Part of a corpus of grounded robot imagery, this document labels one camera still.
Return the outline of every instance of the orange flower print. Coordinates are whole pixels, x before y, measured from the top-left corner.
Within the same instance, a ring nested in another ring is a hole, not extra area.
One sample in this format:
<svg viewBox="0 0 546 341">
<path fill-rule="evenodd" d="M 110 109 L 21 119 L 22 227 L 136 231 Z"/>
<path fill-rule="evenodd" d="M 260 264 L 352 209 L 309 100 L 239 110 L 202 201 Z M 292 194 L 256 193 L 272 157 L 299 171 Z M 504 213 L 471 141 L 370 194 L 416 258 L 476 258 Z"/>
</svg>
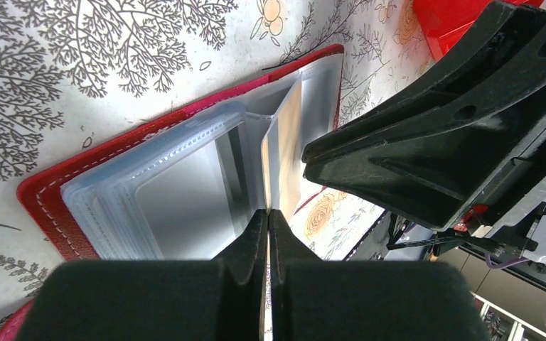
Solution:
<svg viewBox="0 0 546 341">
<path fill-rule="evenodd" d="M 335 200 L 332 194 L 325 194 L 319 198 L 306 218 L 306 225 L 304 227 L 306 238 L 313 239 L 323 231 L 331 219 L 334 203 Z"/>
<path fill-rule="evenodd" d="M 395 11 L 396 8 L 397 8 L 397 5 L 393 5 L 392 0 L 390 0 L 388 4 L 384 4 L 384 3 L 378 4 L 375 7 L 375 10 L 379 11 L 378 20 L 381 23 L 386 23 L 388 19 L 392 18 L 392 13 Z"/>
<path fill-rule="evenodd" d="M 399 16 L 399 43 L 402 45 L 408 43 L 413 38 L 418 26 L 419 22 L 413 11 L 413 0 L 406 0 Z"/>
<path fill-rule="evenodd" d="M 348 194 L 340 190 L 335 190 L 333 193 L 333 197 L 335 201 L 342 201 L 347 195 Z"/>
<path fill-rule="evenodd" d="M 265 27 L 265 31 L 259 35 L 259 40 L 265 39 L 267 36 L 271 42 L 279 46 L 279 41 L 275 38 L 282 33 L 284 29 L 284 21 L 281 12 L 282 6 L 279 0 L 256 0 L 260 17 L 256 20 L 250 39 L 253 39 L 259 33 L 261 26 Z"/>
</svg>

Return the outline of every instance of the white stitching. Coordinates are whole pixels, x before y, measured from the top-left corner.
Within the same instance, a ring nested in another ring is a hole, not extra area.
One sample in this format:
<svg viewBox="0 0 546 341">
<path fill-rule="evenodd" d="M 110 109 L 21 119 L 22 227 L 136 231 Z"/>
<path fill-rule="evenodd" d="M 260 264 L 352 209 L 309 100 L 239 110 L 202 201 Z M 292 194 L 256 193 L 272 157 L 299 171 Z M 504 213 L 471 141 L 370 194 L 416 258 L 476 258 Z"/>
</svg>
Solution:
<svg viewBox="0 0 546 341">
<path fill-rule="evenodd" d="M 236 96 L 238 96 L 238 95 L 229 96 L 229 97 L 227 97 L 227 98 L 225 98 L 225 99 L 222 99 L 222 100 L 220 100 L 220 101 L 217 101 L 217 102 L 215 102 L 215 103 L 212 103 L 211 105 L 206 105 L 206 106 L 204 106 L 204 107 L 198 108 L 198 109 L 192 111 L 192 112 L 191 112 L 190 114 L 188 114 L 187 116 L 191 117 L 191 116 L 193 116 L 196 112 L 199 112 L 200 110 L 204 110 L 205 108 L 212 107 L 212 106 L 214 106 L 215 104 L 217 104 L 218 102 L 225 101 L 225 100 L 227 100 L 227 99 L 229 99 L 229 98 L 236 97 Z M 167 129 L 168 129 L 168 128 L 171 128 L 172 126 L 175 126 L 175 125 L 177 125 L 178 123 L 180 123 L 180 122 L 177 122 L 177 123 L 175 123 L 175 124 L 168 125 L 166 128 L 167 128 Z M 81 169 L 86 169 L 86 168 L 88 168 L 89 166 L 93 166 L 93 165 L 99 163 L 100 161 L 103 161 L 103 160 L 106 159 L 106 158 L 112 157 L 114 154 L 118 154 L 118 153 L 120 153 L 120 152 L 122 152 L 122 151 L 127 150 L 128 148 L 130 148 L 130 147 L 132 147 L 132 146 L 136 146 L 137 144 L 140 144 L 142 141 L 143 141 L 143 139 L 139 139 L 139 140 L 133 142 L 132 144 L 129 144 L 128 146 L 125 146 L 125 147 L 123 147 L 123 148 L 120 148 L 120 149 L 118 149 L 117 151 L 115 151 L 114 153 L 111 153 L 110 155 L 105 156 L 104 158 L 101 158 L 99 161 L 91 162 L 90 165 L 84 165 Z M 77 170 L 75 170 L 75 171 L 72 172 L 72 175 L 77 174 L 77 173 L 79 173 L 79 172 L 80 172 L 80 169 L 77 169 Z M 54 217 L 52 217 L 52 216 L 50 215 L 49 211 L 47 211 L 47 207 L 41 202 L 41 198 L 40 198 L 40 196 L 39 196 L 40 194 L 42 194 L 43 192 L 45 192 L 45 190 L 46 190 L 47 188 L 53 187 L 53 185 L 55 185 L 56 183 L 59 183 L 62 179 L 64 179 L 64 178 L 69 178 L 69 177 L 70 177 L 70 174 L 69 174 L 69 173 L 68 173 L 68 174 L 65 174 L 65 175 L 63 176 L 63 178 L 59 178 L 59 179 L 57 179 L 56 181 L 53 181 L 53 182 L 49 183 L 49 185 L 45 186 L 44 188 L 41 188 L 41 190 L 38 191 L 38 194 L 36 195 L 36 202 L 39 204 L 39 206 L 41 206 L 41 209 L 45 212 L 45 215 L 47 216 L 47 218 L 49 218 L 49 219 L 51 220 L 51 222 L 53 223 L 53 225 L 55 225 L 55 229 L 62 235 L 62 237 L 65 238 L 66 242 L 68 243 L 68 246 L 70 246 L 70 248 L 72 249 L 72 251 L 74 251 L 74 253 L 78 256 L 78 258 L 82 259 L 82 256 L 80 255 L 80 253 L 78 253 L 78 251 L 76 250 L 76 248 L 74 247 L 74 245 L 72 244 L 72 242 L 68 239 L 68 237 L 64 234 L 64 232 L 62 232 L 62 230 L 58 227 L 58 222 L 57 222 L 57 220 L 56 220 Z"/>
</svg>

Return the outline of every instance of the red card holder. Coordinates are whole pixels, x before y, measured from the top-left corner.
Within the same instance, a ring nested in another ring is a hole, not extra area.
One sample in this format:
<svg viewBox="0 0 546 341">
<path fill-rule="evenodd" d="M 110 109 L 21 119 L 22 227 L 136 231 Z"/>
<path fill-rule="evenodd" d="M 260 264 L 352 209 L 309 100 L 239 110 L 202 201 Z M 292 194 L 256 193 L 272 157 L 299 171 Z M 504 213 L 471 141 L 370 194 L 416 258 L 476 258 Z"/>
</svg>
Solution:
<svg viewBox="0 0 546 341">
<path fill-rule="evenodd" d="M 30 216 L 32 216 L 43 232 L 45 232 L 64 259 L 98 259 L 97 253 L 64 204 L 60 192 L 61 185 L 75 176 L 133 148 L 150 136 L 189 119 L 194 114 L 201 112 L 218 102 L 245 94 L 262 85 L 274 82 L 315 60 L 328 55 L 341 53 L 344 53 L 344 47 L 342 45 L 330 45 L 327 48 L 309 53 L 308 55 L 266 75 L 258 77 L 255 80 L 223 90 L 188 104 L 180 109 L 169 112 L 149 123 L 142 124 L 131 131 L 114 137 L 99 146 L 91 148 L 88 151 L 25 179 L 18 186 L 18 200 L 26 208 Z M 333 127 L 335 128 L 337 124 L 338 107 L 336 107 Z"/>
</svg>

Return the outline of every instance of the floral tablecloth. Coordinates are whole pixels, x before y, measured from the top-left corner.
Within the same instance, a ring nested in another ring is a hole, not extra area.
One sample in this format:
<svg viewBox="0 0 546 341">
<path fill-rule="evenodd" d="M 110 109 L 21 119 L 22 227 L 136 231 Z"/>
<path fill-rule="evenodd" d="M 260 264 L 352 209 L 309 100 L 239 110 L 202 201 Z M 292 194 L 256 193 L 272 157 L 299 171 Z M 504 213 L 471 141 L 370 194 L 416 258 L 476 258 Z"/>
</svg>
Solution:
<svg viewBox="0 0 546 341">
<path fill-rule="evenodd" d="M 0 0 L 0 326 L 62 261 L 16 199 L 25 177 L 331 43 L 341 124 L 432 63 L 412 0 Z M 342 259 L 380 212 L 327 189 L 291 226 Z"/>
</svg>

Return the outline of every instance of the cable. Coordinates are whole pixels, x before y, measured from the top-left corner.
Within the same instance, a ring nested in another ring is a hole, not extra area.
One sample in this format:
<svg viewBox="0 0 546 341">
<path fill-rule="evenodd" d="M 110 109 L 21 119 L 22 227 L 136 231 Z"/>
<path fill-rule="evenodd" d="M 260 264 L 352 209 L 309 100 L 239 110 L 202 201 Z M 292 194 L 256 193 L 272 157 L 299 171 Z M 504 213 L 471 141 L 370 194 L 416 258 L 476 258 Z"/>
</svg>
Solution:
<svg viewBox="0 0 546 341">
<path fill-rule="evenodd" d="M 406 243 L 399 243 L 399 244 L 391 244 L 387 245 L 386 248 L 388 251 L 396 250 L 396 249 L 404 249 L 405 247 L 426 247 L 428 245 L 436 245 L 436 244 L 443 244 L 443 243 L 449 243 L 454 242 L 458 238 L 456 237 L 440 237 L 440 238 L 433 238 L 428 240 L 419 240 L 417 242 L 406 242 Z"/>
<path fill-rule="evenodd" d="M 517 258 L 517 259 L 512 259 L 510 261 L 504 261 L 503 263 L 493 264 L 493 262 L 491 262 L 491 255 L 489 253 L 485 252 L 484 261 L 486 262 L 486 266 L 488 266 L 490 269 L 501 270 L 501 269 L 505 269 L 505 268 L 507 268 L 509 266 L 514 266 L 516 264 L 524 263 L 525 261 L 528 261 L 528 259 L 524 258 L 524 257 L 520 257 L 520 258 Z"/>
</svg>

